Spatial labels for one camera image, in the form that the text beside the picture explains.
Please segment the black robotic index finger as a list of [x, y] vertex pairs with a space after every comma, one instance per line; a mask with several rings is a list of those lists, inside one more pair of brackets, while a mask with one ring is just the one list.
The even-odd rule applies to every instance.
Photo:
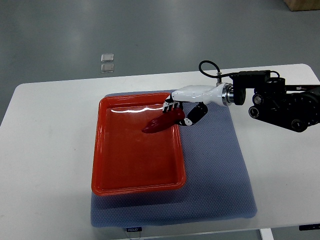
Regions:
[[176, 104], [176, 107], [179, 108], [179, 109], [181, 109], [181, 110], [183, 110], [183, 109], [184, 109], [184, 107], [183, 107], [183, 102], [178, 101], [177, 104]]

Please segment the black robotic little finger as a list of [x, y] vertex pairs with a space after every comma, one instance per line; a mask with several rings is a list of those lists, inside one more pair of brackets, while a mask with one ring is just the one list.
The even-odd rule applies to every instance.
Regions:
[[163, 113], [166, 113], [166, 112], [167, 112], [167, 109], [168, 109], [168, 103], [165, 101], [165, 102], [163, 103], [163, 106], [162, 106], [162, 112], [163, 112]]

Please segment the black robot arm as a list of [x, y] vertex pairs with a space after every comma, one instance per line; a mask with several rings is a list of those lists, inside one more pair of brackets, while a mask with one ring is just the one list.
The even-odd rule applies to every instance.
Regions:
[[[162, 111], [182, 109], [183, 103], [197, 105], [181, 120], [180, 126], [192, 126], [208, 112], [208, 104], [219, 106], [245, 103], [246, 90], [253, 89], [251, 118], [301, 133], [320, 122], [319, 85], [286, 85], [280, 75], [271, 76], [271, 70], [239, 71], [215, 75], [217, 84], [189, 85], [172, 92], [164, 101]], [[223, 83], [229, 77], [232, 83]]]

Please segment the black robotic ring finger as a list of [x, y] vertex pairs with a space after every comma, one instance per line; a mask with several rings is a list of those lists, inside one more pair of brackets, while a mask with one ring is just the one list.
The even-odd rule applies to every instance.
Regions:
[[172, 102], [171, 102], [171, 103], [168, 103], [168, 104], [167, 104], [166, 111], [167, 111], [167, 112], [171, 111], [171, 110], [172, 110], [172, 107], [173, 107], [173, 103], [172, 103]]

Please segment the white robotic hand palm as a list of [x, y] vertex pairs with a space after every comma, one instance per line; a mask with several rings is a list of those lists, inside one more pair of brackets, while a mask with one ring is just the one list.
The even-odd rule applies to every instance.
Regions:
[[219, 106], [230, 106], [234, 103], [233, 85], [220, 84], [211, 85], [188, 85], [171, 94], [176, 102], [203, 103], [208, 105], [215, 103]]

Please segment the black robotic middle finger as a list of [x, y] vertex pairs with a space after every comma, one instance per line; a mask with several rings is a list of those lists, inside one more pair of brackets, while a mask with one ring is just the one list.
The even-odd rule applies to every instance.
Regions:
[[177, 101], [174, 101], [173, 103], [172, 103], [172, 108], [171, 108], [171, 110], [173, 111], [174, 109], [176, 109], [178, 107], [178, 102]]

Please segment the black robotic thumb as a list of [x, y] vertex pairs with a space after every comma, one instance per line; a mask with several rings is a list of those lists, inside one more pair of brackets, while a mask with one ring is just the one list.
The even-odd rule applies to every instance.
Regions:
[[203, 103], [198, 103], [184, 119], [176, 122], [179, 126], [192, 126], [200, 121], [208, 112], [208, 107]]

